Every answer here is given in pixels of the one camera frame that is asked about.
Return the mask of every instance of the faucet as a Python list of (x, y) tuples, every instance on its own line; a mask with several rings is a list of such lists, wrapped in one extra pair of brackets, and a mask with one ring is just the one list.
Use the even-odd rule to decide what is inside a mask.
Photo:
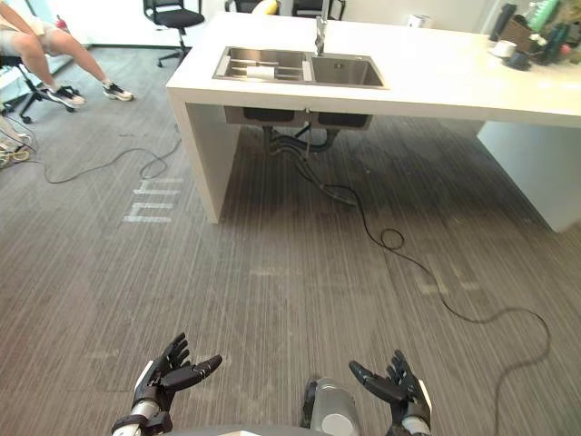
[(329, 1), (323, 0), (321, 14), (317, 15), (317, 39), (315, 39), (315, 55), (321, 56), (325, 49), (325, 33), (327, 32), (327, 21), (329, 20)]

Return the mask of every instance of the sink basin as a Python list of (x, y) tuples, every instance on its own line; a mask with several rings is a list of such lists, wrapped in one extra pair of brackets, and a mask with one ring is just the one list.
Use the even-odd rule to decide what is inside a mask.
[(385, 87), (369, 58), (348, 55), (322, 55), (310, 59), (317, 84)]
[(369, 56), (226, 47), (216, 79), (388, 89)]
[[(305, 54), (303, 52), (227, 47), (222, 55), (215, 76), (254, 81), (302, 82), (304, 79), (304, 61)], [(273, 71), (273, 77), (249, 77), (248, 71), (251, 70), (248, 67), (265, 67), (263, 70), (267, 72), (269, 70)]]

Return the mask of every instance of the power cord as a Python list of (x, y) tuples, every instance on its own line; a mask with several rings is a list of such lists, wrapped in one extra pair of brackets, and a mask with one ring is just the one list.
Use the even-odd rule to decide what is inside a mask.
[[(10, 117), (8, 117), (8, 116), (7, 116), (6, 118), (8, 118), (9, 120), (11, 120), (11, 121), (13, 121), (13, 122), (17, 123), (18, 125), (20, 125), (21, 127), (23, 127), (25, 130), (27, 130), (27, 131), (28, 131), (28, 132), (29, 132), (29, 133), (30, 133), (30, 134), (33, 136), (33, 139), (34, 139), (34, 145), (35, 145), (35, 147), (38, 147), (38, 142), (36, 141), (36, 135), (34, 134), (34, 132), (33, 132), (32, 130), (30, 130), (30, 129), (29, 129), (28, 127), (26, 127), (25, 125), (18, 123), (18, 122), (17, 122), (15, 119), (13, 119), (13, 118), (10, 118)], [(0, 132), (2, 132), (3, 134), (5, 134), (6, 136), (9, 136), (10, 138), (12, 138), (12, 136), (8, 135), (7, 133), (5, 133), (5, 132), (3, 132), (3, 131), (0, 131)], [(35, 149), (33, 146), (29, 145), (29, 144), (25, 144), (24, 142), (21, 142), (21, 141), (18, 141), (18, 140), (15, 140), (15, 141), (17, 141), (18, 143), (22, 144), (23, 146), (25, 146), (25, 145), (26, 145), (26, 146), (28, 146), (28, 147), (29, 147), (29, 148), (31, 148), (33, 151), (36, 151), (36, 149)], [(152, 152), (152, 151), (150, 151), (150, 150), (147, 150), (146, 148), (142, 148), (142, 147), (133, 147), (133, 148), (129, 148), (129, 149), (127, 149), (127, 150), (123, 150), (122, 152), (120, 152), (119, 154), (117, 154), (117, 155), (116, 155), (116, 156), (115, 156), (115, 157), (114, 157), (114, 158), (113, 158), (111, 161), (109, 161), (109, 162), (107, 162), (107, 163), (104, 163), (104, 164), (102, 164), (102, 165), (98, 165), (98, 166), (95, 166), (95, 167), (92, 167), (92, 168), (88, 168), (88, 169), (86, 169), (86, 170), (83, 170), (83, 171), (81, 171), (80, 173), (74, 174), (74, 175), (72, 175), (72, 176), (70, 176), (70, 177), (67, 177), (67, 178), (63, 179), (63, 180), (51, 180), (51, 178), (50, 178), (50, 177), (49, 177), (49, 175), (48, 175), (48, 167), (47, 167), (46, 163), (44, 163), (44, 162), (42, 162), (42, 161), (25, 160), (25, 161), (19, 161), (19, 162), (15, 162), (15, 163), (14, 163), (12, 166), (15, 166), (15, 165), (18, 165), (18, 164), (40, 164), (40, 165), (42, 165), (42, 166), (43, 166), (43, 168), (44, 168), (44, 171), (43, 171), (43, 174), (44, 174), (44, 179), (45, 179), (45, 180), (46, 180), (46, 181), (47, 181), (49, 184), (62, 184), (62, 183), (68, 183), (68, 182), (71, 182), (71, 181), (73, 181), (73, 180), (75, 180), (75, 179), (77, 179), (77, 178), (79, 178), (79, 177), (81, 177), (81, 176), (83, 176), (83, 175), (85, 175), (85, 174), (92, 173), (92, 172), (94, 172), (94, 171), (98, 171), (98, 170), (102, 170), (103, 168), (107, 168), (108, 166), (111, 166), (111, 165), (115, 164), (115, 163), (116, 163), (116, 162), (117, 162), (119, 159), (121, 159), (121, 158), (122, 158), (123, 156), (125, 156), (126, 154), (129, 154), (129, 153), (134, 153), (134, 152), (143, 152), (143, 153), (146, 153), (146, 154), (149, 154), (150, 156), (152, 156), (152, 157), (153, 157), (153, 159), (152, 159), (150, 162), (146, 163), (146, 164), (145, 164), (145, 165), (144, 165), (144, 166), (143, 166), (143, 167), (142, 167), (142, 168), (139, 170), (139, 175), (140, 175), (140, 177), (141, 177), (142, 179), (146, 179), (146, 180), (147, 180), (147, 179), (154, 179), (154, 178), (156, 178), (156, 177), (159, 177), (161, 174), (163, 174), (163, 173), (164, 173), (164, 172), (165, 172), (165, 171), (166, 171), (166, 170), (169, 168), (169, 165), (168, 165), (168, 164), (165, 162), (165, 160), (164, 160), (164, 159), (166, 159), (167, 157), (171, 156), (172, 154), (174, 154), (174, 153), (177, 151), (177, 149), (178, 149), (178, 146), (180, 145), (180, 142), (181, 142), (181, 141), (182, 141), (182, 139), (181, 139), (181, 138), (180, 138), (180, 139), (178, 139), (178, 140), (176, 141), (175, 145), (173, 146), (173, 148), (172, 148), (172, 149), (171, 149), (171, 150), (170, 150), (168, 153), (166, 153), (166, 154), (162, 154), (161, 156), (158, 156), (157, 154), (155, 154), (154, 152)], [(162, 169), (161, 169), (160, 171), (158, 171), (157, 173), (151, 174), (151, 175), (147, 175), (147, 174), (145, 174), (145, 172), (146, 172), (146, 171), (147, 171), (147, 170), (148, 170), (148, 169), (149, 169), (149, 168), (150, 168), (152, 165), (154, 165), (154, 164), (156, 164), (156, 163), (158, 163), (158, 162), (159, 162), (160, 164), (162, 164)]]
[[(307, 165), (309, 166), (309, 164), (304, 161), (302, 163), (303, 165)], [(317, 183), (315, 181), (313, 181), (312, 179), (310, 179), (301, 169), (300, 167), (297, 167), (298, 173), (301, 177), (303, 177), (305, 180), (317, 185)], [(402, 249), (404, 247), (404, 245), (406, 244), (406, 238), (403, 235), (403, 233), (401, 231), (399, 231), (398, 229), (394, 229), (392, 227), (386, 227), (384, 229), (382, 229), (377, 236), (374, 236), (373, 233), (371, 232), (371, 230), (369, 229), (369, 224), (368, 224), (368, 220), (367, 220), (367, 216), (365, 214), (365, 210), (363, 209), (363, 203), (361, 201), (361, 199), (359, 198), (359, 195), (357, 194), (357, 192), (355, 192), (355, 190), (349, 186), (346, 185), (342, 185), (342, 184), (325, 184), (324, 185), (325, 188), (328, 189), (341, 189), (344, 191), (349, 192), (354, 200), (355, 200), (355, 204), (357, 206), (357, 209), (359, 210), (359, 214), (361, 215), (361, 221), (363, 221), (363, 227), (365, 228), (365, 233), (367, 234), (367, 236), (373, 241), (373, 243), (375, 243), (379, 248), (387, 250), (388, 252), (395, 254), (396, 256), (405, 259), (408, 262), (414, 263), (415, 265), (417, 265), (424, 273), (426, 273), (431, 280), (433, 281), (433, 283), (436, 284), (436, 288), (438, 289), (438, 296), (440, 301), (442, 302), (442, 304), (444, 305), (444, 307), (446, 308), (446, 310), (448, 310), (450, 313), (452, 313), (454, 316), (456, 316), (457, 318), (459, 318), (460, 320), (464, 321), (464, 322), (469, 322), (471, 324), (478, 324), (478, 325), (487, 325), (487, 324), (491, 324), (492, 322), (497, 321), (499, 318), (508, 315), (510, 313), (526, 313), (528, 315), (533, 316), (534, 318), (536, 318), (541, 326), (543, 327), (543, 330), (545, 331), (546, 334), (546, 341), (545, 341), (545, 347), (543, 348), (543, 351), (538, 354), (537, 357), (534, 357), (532, 359), (526, 359), (517, 363), (513, 363), (511, 365), (508, 365), (498, 376), (497, 382), (495, 384), (495, 394), (494, 394), (494, 403), (495, 403), (495, 413), (494, 413), (494, 436), (498, 436), (498, 433), (500, 431), (500, 389), (502, 388), (502, 384), (504, 383), (504, 381), (507, 379), (508, 375), (512, 372), (515, 372), (516, 370), (520, 370), (529, 366), (536, 366), (539, 363), (541, 363), (544, 359), (546, 359), (549, 355), (549, 353), (551, 352), (551, 344), (553, 341), (553, 336), (551, 334), (550, 329), (548, 328), (547, 322), (545, 321), (545, 319), (543, 319), (543, 317), (541, 315), (539, 315), (536, 312), (531, 311), (530, 309), (527, 309), (526, 307), (520, 307), (520, 306), (509, 306), (506, 307), (504, 309), (501, 309), (498, 312), (493, 313), (491, 316), (488, 316), (487, 318), (471, 318), (469, 316), (466, 316), (463, 313), (458, 312), (456, 309), (452, 308), (450, 306), (450, 304), (448, 303), (448, 301), (446, 301), (446, 299), (444, 298), (444, 294), (439, 286), (438, 280), (436, 279), (436, 276), (434, 275), (434, 273), (425, 265), (423, 265), (421, 262), (417, 261), (416, 259), (404, 254), (404, 253), (400, 253), (399, 250)], [(393, 244), (388, 244), (385, 240), (385, 237), (387, 234), (392, 233), (395, 234), (399, 240), (397, 243), (393, 243)]]

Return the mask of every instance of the double sink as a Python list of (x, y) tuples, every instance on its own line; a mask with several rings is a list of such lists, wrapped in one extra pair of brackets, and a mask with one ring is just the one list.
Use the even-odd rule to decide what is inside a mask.
[(369, 56), (226, 47), (214, 78), (387, 89)]
[[(330, 85), (388, 89), (369, 56), (315, 54), (284, 50), (254, 50), (226, 47), (215, 79), (276, 84)], [(371, 115), (307, 113), (285, 109), (255, 107), (224, 108), (231, 124), (301, 126), (328, 129), (366, 129)]]

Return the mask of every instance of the cup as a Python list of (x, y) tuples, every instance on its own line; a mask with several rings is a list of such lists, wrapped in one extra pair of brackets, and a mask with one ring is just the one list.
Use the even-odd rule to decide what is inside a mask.
[(432, 19), (427, 15), (410, 15), (408, 18), (408, 27), (425, 27), (431, 29)]
[(494, 48), (490, 51), (494, 56), (508, 58), (512, 56), (517, 50), (517, 45), (511, 41), (498, 41)]

